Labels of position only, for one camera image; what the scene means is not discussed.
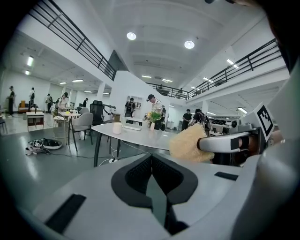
white cup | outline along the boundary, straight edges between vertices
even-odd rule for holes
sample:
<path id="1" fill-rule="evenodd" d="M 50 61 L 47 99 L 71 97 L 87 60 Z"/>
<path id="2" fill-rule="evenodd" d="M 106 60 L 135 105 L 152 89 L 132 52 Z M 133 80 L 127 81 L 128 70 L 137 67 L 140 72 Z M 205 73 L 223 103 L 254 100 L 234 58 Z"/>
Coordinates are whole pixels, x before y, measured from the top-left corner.
<path id="1" fill-rule="evenodd" d="M 113 123 L 112 132 L 114 134 L 121 134 L 121 132 L 122 132 L 122 123 L 120 123 L 120 122 L 114 122 Z"/>

flower vase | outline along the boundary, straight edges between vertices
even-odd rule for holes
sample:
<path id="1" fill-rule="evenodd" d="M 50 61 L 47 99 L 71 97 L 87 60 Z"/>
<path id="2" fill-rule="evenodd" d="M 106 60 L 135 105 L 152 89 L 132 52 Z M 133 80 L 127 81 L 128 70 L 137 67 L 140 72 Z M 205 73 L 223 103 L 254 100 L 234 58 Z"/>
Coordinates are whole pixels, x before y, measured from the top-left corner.
<path id="1" fill-rule="evenodd" d="M 151 126 L 150 126 L 150 131 L 153 131 L 154 130 L 154 126 L 155 126 L 155 123 L 151 123 Z"/>

green plant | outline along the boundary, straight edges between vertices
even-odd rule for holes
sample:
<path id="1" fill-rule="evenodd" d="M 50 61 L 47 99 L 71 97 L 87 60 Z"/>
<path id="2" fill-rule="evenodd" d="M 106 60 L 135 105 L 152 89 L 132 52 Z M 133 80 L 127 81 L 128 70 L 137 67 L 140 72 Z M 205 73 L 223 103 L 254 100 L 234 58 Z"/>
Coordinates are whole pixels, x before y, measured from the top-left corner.
<path id="1" fill-rule="evenodd" d="M 151 122 L 155 122 L 161 118 L 161 114 L 157 112 L 150 112 L 149 119 Z"/>

fuzzy yellow object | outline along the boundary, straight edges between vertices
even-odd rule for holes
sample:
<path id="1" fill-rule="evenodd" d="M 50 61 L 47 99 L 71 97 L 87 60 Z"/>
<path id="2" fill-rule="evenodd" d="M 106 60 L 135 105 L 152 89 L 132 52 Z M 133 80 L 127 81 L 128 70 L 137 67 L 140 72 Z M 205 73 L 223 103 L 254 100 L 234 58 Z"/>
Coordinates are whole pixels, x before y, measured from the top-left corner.
<path id="1" fill-rule="evenodd" d="M 203 162 L 213 159 L 215 156 L 213 152 L 204 152 L 197 149 L 198 139 L 204 137 L 207 136 L 203 126 L 194 124 L 170 140 L 169 150 L 171 156 L 191 162 Z"/>

railing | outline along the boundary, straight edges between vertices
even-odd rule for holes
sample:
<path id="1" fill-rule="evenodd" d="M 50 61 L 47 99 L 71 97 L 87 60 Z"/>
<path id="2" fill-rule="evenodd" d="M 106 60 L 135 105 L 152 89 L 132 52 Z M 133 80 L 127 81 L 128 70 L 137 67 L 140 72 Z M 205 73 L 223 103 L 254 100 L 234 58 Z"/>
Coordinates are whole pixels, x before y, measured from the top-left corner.
<path id="1" fill-rule="evenodd" d="M 188 92 L 187 98 L 190 99 L 202 94 L 213 87 L 226 83 L 245 72 L 254 71 L 255 68 L 280 57 L 281 53 L 277 41 L 273 39 Z"/>
<path id="2" fill-rule="evenodd" d="M 171 88 L 159 84 L 153 84 L 150 82 L 147 82 L 151 87 L 153 87 L 157 92 L 159 92 L 163 96 L 168 96 L 172 98 L 178 98 L 178 99 L 188 99 L 188 92 L 184 90 L 180 90 L 177 88 Z"/>
<path id="3" fill-rule="evenodd" d="M 116 70 L 55 2 L 41 0 L 29 12 L 29 15 L 72 46 L 110 79 L 114 80 Z"/>

